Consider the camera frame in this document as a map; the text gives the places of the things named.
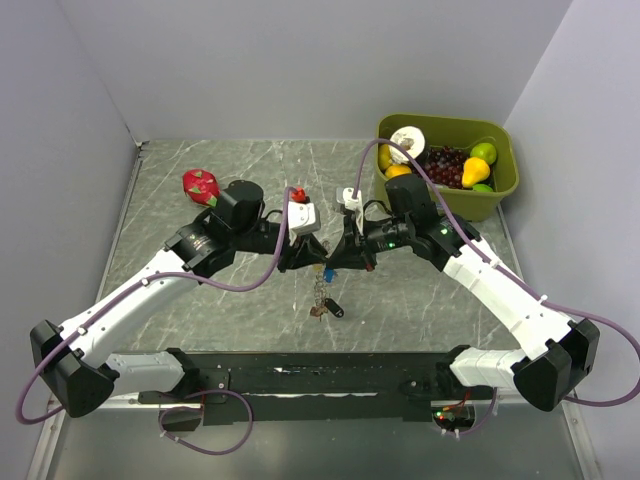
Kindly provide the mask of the black key fob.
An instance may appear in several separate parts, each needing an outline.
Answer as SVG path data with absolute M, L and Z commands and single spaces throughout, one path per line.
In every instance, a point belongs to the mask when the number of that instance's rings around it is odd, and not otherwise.
M 324 306 L 336 318 L 343 318 L 345 315 L 344 309 L 333 298 L 326 298 Z

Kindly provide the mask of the red key tag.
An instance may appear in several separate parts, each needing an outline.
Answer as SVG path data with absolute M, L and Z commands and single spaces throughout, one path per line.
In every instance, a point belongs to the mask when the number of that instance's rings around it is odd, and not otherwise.
M 310 315 L 315 318 L 321 318 L 323 316 L 323 308 L 318 306 L 313 306 L 310 309 Z

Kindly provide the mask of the red dragon fruit toy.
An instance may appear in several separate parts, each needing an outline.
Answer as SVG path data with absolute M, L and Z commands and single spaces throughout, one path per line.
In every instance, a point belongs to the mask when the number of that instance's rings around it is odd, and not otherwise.
M 182 176 L 183 191 L 196 204 L 215 207 L 220 194 L 216 177 L 203 169 L 192 169 Z

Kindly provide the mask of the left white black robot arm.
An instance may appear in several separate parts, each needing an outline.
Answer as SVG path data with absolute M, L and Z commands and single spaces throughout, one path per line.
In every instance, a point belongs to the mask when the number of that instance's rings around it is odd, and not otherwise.
M 198 373 L 178 349 L 137 356 L 115 350 L 121 340 L 157 311 L 201 285 L 220 288 L 213 275 L 237 253 L 268 255 L 267 271 L 254 283 L 228 286 L 244 293 L 261 286 L 274 271 L 321 263 L 327 254 L 315 238 L 320 214 L 309 197 L 289 187 L 281 219 L 263 213 L 264 192 L 254 182 L 236 180 L 216 204 L 181 227 L 134 276 L 86 311 L 56 325 L 41 321 L 30 332 L 37 377 L 61 410 L 85 416 L 112 396 L 158 390 L 177 402 L 191 399 Z

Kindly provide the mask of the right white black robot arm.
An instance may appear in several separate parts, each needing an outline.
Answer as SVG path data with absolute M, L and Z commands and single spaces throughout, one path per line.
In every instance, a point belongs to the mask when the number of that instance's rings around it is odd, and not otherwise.
M 455 347 L 437 363 L 439 391 L 455 399 L 476 386 L 515 390 L 535 408 L 553 410 L 590 373 L 596 326 L 544 306 L 517 285 L 477 230 L 438 212 L 418 176 L 392 178 L 385 189 L 391 210 L 376 221 L 365 219 L 361 193 L 337 189 L 344 231 L 327 267 L 372 271 L 378 253 L 410 248 L 475 296 L 519 344 L 515 350 Z

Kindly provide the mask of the orange fruit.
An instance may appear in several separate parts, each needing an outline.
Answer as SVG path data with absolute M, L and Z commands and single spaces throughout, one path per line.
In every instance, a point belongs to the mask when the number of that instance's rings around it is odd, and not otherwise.
M 388 179 L 392 179 L 398 176 L 411 174 L 412 170 L 408 165 L 405 164 L 392 164 L 390 165 L 384 172 L 384 175 Z

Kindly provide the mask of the yellow lemon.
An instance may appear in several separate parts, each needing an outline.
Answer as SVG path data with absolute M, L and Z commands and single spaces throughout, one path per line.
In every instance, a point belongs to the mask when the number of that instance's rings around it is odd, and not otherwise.
M 378 164 L 379 170 L 382 173 L 385 173 L 386 170 L 393 164 L 389 145 L 387 144 L 379 145 L 377 164 Z

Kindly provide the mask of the dark red grapes bunch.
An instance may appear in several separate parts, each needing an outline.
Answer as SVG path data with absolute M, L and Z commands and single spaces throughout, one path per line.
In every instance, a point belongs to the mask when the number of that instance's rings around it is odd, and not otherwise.
M 421 153 L 416 161 L 436 185 L 462 189 L 463 165 L 467 152 L 449 146 L 432 146 Z

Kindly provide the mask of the small green fruit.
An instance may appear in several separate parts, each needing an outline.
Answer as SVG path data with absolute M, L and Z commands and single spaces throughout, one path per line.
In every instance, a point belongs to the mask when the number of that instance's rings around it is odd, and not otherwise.
M 488 184 L 484 184 L 484 183 L 477 183 L 475 185 L 472 186 L 472 190 L 475 192 L 481 192 L 481 193 L 493 193 L 494 189 L 488 185 Z

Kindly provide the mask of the yellow pear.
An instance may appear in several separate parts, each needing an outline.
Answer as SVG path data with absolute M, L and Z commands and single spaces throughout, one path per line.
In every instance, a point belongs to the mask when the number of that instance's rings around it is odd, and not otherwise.
M 490 165 L 484 159 L 470 157 L 463 166 L 461 185 L 465 189 L 470 189 L 474 185 L 487 180 L 490 174 Z

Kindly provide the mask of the green lime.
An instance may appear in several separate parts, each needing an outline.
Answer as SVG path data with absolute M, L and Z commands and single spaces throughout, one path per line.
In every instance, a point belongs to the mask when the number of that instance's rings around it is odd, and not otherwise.
M 470 156 L 484 160 L 488 165 L 493 165 L 498 157 L 497 148 L 490 142 L 481 142 L 473 146 Z

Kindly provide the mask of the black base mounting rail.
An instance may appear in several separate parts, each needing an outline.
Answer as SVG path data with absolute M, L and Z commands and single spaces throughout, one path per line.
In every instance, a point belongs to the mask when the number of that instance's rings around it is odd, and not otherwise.
M 484 401 L 488 386 L 448 379 L 444 356 L 426 352 L 192 353 L 191 389 L 164 394 L 148 387 L 142 404 L 202 406 L 203 423 L 400 418 L 429 422 L 436 403 Z

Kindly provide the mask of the aluminium frame rail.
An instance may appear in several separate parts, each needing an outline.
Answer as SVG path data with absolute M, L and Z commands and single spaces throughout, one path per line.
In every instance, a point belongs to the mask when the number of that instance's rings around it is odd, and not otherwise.
M 96 297 L 94 299 L 95 302 L 98 302 L 101 299 L 101 296 L 105 289 L 107 276 L 112 265 L 121 230 L 124 225 L 126 212 L 129 208 L 133 190 L 140 172 L 141 164 L 144 160 L 144 154 L 147 145 L 148 141 L 144 141 L 137 146 L 132 173 L 125 190 L 125 196 L 119 212 L 116 229 L 112 237 L 106 263 L 103 269 L 102 276 L 100 278 Z M 50 395 L 46 404 L 46 418 L 45 421 L 41 423 L 41 433 L 26 475 L 27 480 L 46 479 L 49 474 L 49 470 L 53 461 L 53 455 L 55 453 L 56 445 L 60 438 L 61 428 L 65 419 L 65 412 L 55 412 L 58 407 L 60 407 L 60 403 L 53 395 Z

